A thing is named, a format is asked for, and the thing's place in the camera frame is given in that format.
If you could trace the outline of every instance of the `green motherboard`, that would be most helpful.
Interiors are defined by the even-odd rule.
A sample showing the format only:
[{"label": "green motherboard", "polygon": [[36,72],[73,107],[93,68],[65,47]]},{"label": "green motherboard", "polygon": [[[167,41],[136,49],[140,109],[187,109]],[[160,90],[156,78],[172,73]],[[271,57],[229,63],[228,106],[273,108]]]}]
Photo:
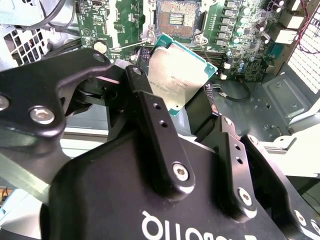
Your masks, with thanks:
[{"label": "green motherboard", "polygon": [[[242,75],[246,81],[259,82],[266,66],[283,48],[283,44],[272,42],[268,35],[284,11],[285,5],[280,8],[283,3],[279,2],[77,0],[76,13],[82,45],[93,48],[100,42],[96,46],[101,49],[99,45],[103,43],[101,52],[111,62],[130,61],[137,48],[152,48],[159,34],[165,32],[222,69],[227,80]],[[153,22],[149,22],[145,33],[150,17],[145,13],[150,9],[154,10]]]}]

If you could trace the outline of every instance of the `mounting screw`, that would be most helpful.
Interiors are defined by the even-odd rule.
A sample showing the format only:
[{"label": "mounting screw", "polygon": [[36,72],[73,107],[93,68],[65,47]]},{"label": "mounting screw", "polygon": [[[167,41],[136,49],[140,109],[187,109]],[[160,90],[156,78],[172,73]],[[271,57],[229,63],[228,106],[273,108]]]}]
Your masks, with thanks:
[{"label": "mounting screw", "polygon": [[293,101],[293,102],[290,103],[290,108],[293,108],[293,109],[294,109],[294,108],[297,107],[297,105],[298,105],[298,104],[297,104],[295,101]]},{"label": "mounting screw", "polygon": [[224,117],[224,120],[227,124],[232,125],[232,121],[229,118],[227,118],[226,116]]},{"label": "mounting screw", "polygon": [[95,60],[98,60],[98,61],[101,62],[101,63],[104,63],[104,62],[105,62],[104,57],[101,56],[99,53],[93,54],[93,57],[94,57]]},{"label": "mounting screw", "polygon": [[136,74],[142,75],[142,72],[139,70],[139,68],[134,67],[134,68],[132,68],[132,70],[133,70]]},{"label": "mounting screw", "polygon": [[154,32],[153,31],[149,31],[148,32],[148,37],[149,38],[153,38],[155,36]]},{"label": "mounting screw", "polygon": [[9,107],[9,105],[9,100],[6,97],[0,95],[0,111],[5,110]]},{"label": "mounting screw", "polygon": [[45,107],[36,107],[30,111],[30,118],[38,124],[46,125],[55,120],[55,115]]},{"label": "mounting screw", "polygon": [[180,163],[175,163],[173,164],[172,169],[174,174],[180,181],[184,182],[188,180],[189,173],[185,166],[181,165]]},{"label": "mounting screw", "polygon": [[297,210],[294,210],[294,213],[295,213],[296,217],[298,218],[299,223],[302,226],[307,226],[307,222],[306,222],[305,218],[301,215],[301,213]]},{"label": "mounting screw", "polygon": [[314,230],[320,235],[320,227],[315,222],[313,222],[313,220],[311,220],[311,225]]},{"label": "mounting screw", "polygon": [[246,190],[244,190],[242,187],[238,188],[238,195],[245,205],[247,205],[247,206],[252,205],[252,199],[251,199],[249,193]]}]

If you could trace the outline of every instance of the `black metal bracket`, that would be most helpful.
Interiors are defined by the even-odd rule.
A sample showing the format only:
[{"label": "black metal bracket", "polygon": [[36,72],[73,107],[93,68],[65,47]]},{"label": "black metal bracket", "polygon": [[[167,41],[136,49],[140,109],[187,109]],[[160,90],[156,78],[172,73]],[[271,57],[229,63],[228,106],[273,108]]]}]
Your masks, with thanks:
[{"label": "black metal bracket", "polygon": [[249,162],[260,175],[254,176],[255,188],[266,188],[271,197],[271,217],[288,239],[318,236],[318,214],[301,198],[294,186],[270,159],[267,150],[251,135],[241,138]]},{"label": "black metal bracket", "polygon": [[[132,119],[137,120],[143,135],[150,139],[157,156],[151,161],[159,192],[177,201],[194,189],[193,169],[165,103],[152,94],[148,78],[139,68],[128,66],[123,70],[97,51],[84,48],[4,71],[0,78],[0,95],[9,100],[9,107],[0,111],[0,160],[2,166],[12,169],[14,178],[10,180],[14,185],[46,202],[50,182],[70,160],[60,146],[66,116],[100,104],[108,107],[109,112],[119,113],[116,126],[109,129],[110,139]],[[34,121],[30,116],[34,108],[50,111],[52,121]],[[174,167],[177,164],[184,168],[179,173]],[[17,182],[24,173],[41,184],[30,179]]]},{"label": "black metal bracket", "polygon": [[[114,126],[109,126],[109,141],[119,135],[129,120],[136,119],[156,152],[156,165],[152,166],[156,189],[169,199],[181,200],[193,191],[196,180],[165,102],[152,94],[147,75],[141,69],[130,65],[124,74],[123,84],[129,89],[129,96],[123,113]],[[179,173],[174,166],[183,169]]]},{"label": "black metal bracket", "polygon": [[233,122],[220,115],[214,122],[214,129],[200,142],[219,155],[221,207],[235,221],[246,222],[257,215],[257,200],[246,148],[237,138]]}]

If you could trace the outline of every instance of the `red wire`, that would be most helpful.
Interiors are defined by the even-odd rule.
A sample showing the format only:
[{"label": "red wire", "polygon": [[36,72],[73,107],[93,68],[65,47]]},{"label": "red wire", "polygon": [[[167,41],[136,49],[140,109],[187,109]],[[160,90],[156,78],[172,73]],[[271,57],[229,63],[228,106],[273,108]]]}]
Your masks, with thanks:
[{"label": "red wire", "polygon": [[305,52],[305,53],[307,53],[307,54],[319,54],[320,51],[310,52],[309,50],[305,49],[305,47],[303,47],[303,46],[301,45],[301,43],[300,43],[300,42],[301,42],[301,39],[302,39],[302,37],[303,37],[303,35],[304,35],[304,32],[305,32],[305,30],[307,29],[307,27],[308,27],[308,25],[309,25],[309,23],[310,23],[310,17],[309,17],[309,13],[308,13],[308,11],[307,11],[307,6],[306,6],[306,4],[305,4],[305,2],[304,2],[303,0],[300,0],[300,2],[301,2],[302,9],[303,9],[304,12],[305,12],[306,21],[305,21],[304,25],[302,26],[302,28],[300,29],[300,32],[299,32],[299,34],[298,34],[297,45],[299,46],[299,49],[300,49],[300,51],[302,51],[302,52]]}]

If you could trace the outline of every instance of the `ventilation grille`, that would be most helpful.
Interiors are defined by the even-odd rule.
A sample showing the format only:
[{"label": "ventilation grille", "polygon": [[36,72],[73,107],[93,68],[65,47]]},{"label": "ventilation grille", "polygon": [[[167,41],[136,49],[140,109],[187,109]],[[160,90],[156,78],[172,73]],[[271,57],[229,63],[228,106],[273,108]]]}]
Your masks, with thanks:
[{"label": "ventilation grille", "polygon": [[[311,53],[320,51],[320,7],[300,41],[304,49]],[[297,47],[289,59],[288,65],[315,94],[320,90],[320,54],[303,52]]]},{"label": "ventilation grille", "polygon": [[23,31],[14,29],[4,36],[4,41],[18,66],[33,63],[41,59],[46,50],[47,41],[40,29]]}]

